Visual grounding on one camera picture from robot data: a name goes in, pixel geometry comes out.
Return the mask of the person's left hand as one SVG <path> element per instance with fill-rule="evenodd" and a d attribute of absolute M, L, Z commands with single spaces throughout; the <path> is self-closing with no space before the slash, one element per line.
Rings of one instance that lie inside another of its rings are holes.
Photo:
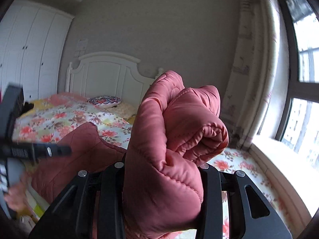
<path fill-rule="evenodd" d="M 4 200 L 8 207 L 17 212 L 19 215 L 31 216 L 31 208 L 27 201 L 26 191 L 28 188 L 29 173 L 24 172 L 20 181 L 11 186 L 7 193 L 4 194 Z"/>

